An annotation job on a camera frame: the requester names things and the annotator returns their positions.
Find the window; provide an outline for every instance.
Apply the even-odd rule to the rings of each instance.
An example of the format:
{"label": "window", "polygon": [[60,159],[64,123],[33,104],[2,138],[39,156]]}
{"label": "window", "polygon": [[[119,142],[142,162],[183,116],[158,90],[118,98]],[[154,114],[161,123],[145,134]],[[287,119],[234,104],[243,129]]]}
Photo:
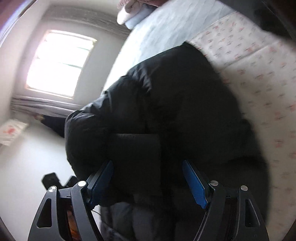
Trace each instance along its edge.
{"label": "window", "polygon": [[83,35],[50,30],[38,46],[26,87],[73,97],[77,81],[96,40]]}

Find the black down jacket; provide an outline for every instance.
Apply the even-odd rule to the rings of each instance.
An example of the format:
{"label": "black down jacket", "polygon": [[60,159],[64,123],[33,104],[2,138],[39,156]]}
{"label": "black down jacket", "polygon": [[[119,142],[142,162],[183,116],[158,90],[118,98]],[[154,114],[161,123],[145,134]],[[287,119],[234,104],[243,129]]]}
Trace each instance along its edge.
{"label": "black down jacket", "polygon": [[101,203],[105,240],[194,238],[202,211],[182,175],[184,159],[224,186],[247,185],[266,218],[268,174],[251,125],[188,43],[139,63],[72,113],[65,137],[78,179],[114,161]]}

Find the white wall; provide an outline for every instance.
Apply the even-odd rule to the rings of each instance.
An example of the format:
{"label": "white wall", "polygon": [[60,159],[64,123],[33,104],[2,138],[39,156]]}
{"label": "white wall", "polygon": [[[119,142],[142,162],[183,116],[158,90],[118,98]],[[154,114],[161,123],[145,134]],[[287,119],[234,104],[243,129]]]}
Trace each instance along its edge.
{"label": "white wall", "polygon": [[38,0],[17,21],[0,48],[0,125],[9,118],[10,97],[26,42],[48,5],[49,0]]}
{"label": "white wall", "polygon": [[90,8],[116,16],[119,0],[51,0],[51,3]]}
{"label": "white wall", "polygon": [[41,179],[55,172],[64,185],[74,175],[65,140],[33,124],[0,152],[0,216],[16,241],[26,241],[45,188]]}

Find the blue gripper pad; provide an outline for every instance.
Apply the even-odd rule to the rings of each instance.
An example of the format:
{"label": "blue gripper pad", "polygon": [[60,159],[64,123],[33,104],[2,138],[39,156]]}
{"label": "blue gripper pad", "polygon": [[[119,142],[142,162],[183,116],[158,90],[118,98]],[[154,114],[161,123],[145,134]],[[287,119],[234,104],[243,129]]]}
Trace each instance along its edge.
{"label": "blue gripper pad", "polygon": [[200,179],[187,160],[183,161],[182,169],[195,202],[205,209],[208,204],[205,194],[205,187],[202,185]]}
{"label": "blue gripper pad", "polygon": [[113,175],[113,162],[108,161],[104,163],[100,170],[94,175],[90,181],[88,188],[90,188],[89,205],[94,208],[101,202],[104,190],[108,187]]}

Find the curtain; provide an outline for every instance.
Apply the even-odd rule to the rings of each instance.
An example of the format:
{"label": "curtain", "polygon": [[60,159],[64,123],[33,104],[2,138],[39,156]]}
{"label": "curtain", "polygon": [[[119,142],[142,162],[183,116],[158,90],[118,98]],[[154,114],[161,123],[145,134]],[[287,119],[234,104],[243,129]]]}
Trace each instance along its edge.
{"label": "curtain", "polygon": [[111,15],[72,6],[53,5],[46,11],[43,19],[86,24],[104,29],[123,39],[126,39],[131,32],[125,26],[119,25],[116,18]]}
{"label": "curtain", "polygon": [[82,105],[28,96],[13,96],[11,100],[11,110],[13,112],[19,111],[32,116],[40,114],[66,118],[73,111],[82,107]]}

